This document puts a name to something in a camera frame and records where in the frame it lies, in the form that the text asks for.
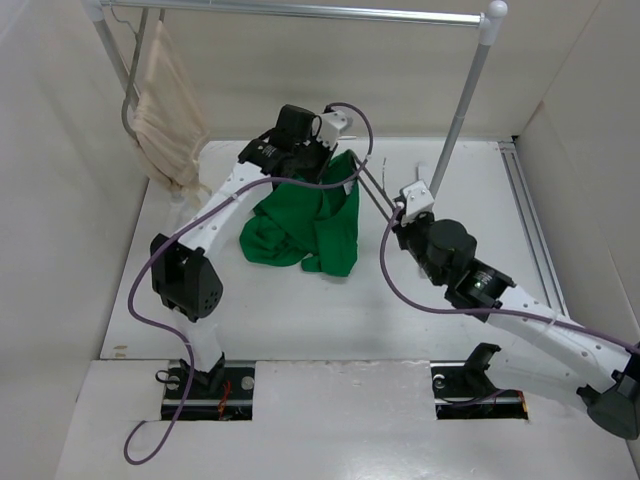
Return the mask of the green t shirt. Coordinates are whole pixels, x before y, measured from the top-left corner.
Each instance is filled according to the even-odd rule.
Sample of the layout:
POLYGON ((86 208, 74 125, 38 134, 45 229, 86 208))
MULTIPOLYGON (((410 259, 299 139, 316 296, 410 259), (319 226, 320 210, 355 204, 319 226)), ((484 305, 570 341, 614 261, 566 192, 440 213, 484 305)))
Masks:
POLYGON ((346 180, 355 171, 355 159, 347 150, 330 161, 321 182, 337 188, 277 186, 240 233, 246 260, 348 277, 358 259, 359 186, 346 180))

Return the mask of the grey clothes hanger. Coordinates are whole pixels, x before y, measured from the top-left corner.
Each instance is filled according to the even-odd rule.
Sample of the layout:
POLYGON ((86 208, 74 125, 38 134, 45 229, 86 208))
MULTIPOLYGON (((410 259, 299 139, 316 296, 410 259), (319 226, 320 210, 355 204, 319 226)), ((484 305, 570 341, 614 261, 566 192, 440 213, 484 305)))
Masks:
POLYGON ((355 163, 355 167, 360 171, 358 174, 358 182, 364 189, 365 193, 372 201, 380 215, 386 222, 391 219, 395 208, 395 203, 385 192, 382 184, 374 177, 368 167, 369 158, 360 159, 358 155, 351 149, 347 149, 346 153, 351 155, 355 163))

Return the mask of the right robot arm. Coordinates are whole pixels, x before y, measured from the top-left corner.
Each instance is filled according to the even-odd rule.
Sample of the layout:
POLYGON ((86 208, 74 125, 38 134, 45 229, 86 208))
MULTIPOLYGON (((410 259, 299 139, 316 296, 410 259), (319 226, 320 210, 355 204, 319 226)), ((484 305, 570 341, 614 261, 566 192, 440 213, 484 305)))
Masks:
POLYGON ((478 260, 476 239, 455 220, 437 220, 429 209, 410 217, 397 203, 384 234, 396 236, 428 280, 444 287, 450 306, 436 314, 471 316, 543 352, 534 361, 479 344, 462 367, 470 404, 529 391, 584 412, 616 437, 638 439, 638 346, 578 324, 478 260))

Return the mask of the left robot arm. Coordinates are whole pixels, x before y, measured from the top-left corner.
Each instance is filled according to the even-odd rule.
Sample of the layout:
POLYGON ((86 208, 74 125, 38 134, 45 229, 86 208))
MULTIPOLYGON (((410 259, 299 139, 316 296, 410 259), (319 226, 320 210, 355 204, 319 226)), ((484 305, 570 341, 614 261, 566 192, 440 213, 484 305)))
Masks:
POLYGON ((194 352, 193 359, 181 361, 180 368, 197 396, 213 397, 224 378, 224 354, 210 318, 223 294, 215 257, 239 233, 250 211, 273 191, 272 179, 319 183, 339 137, 351 123, 344 112, 331 107, 315 114, 283 106, 275 126, 244 147, 231 174, 201 211, 207 213, 223 201, 228 207, 199 222, 154 262, 152 289, 172 310, 194 352))

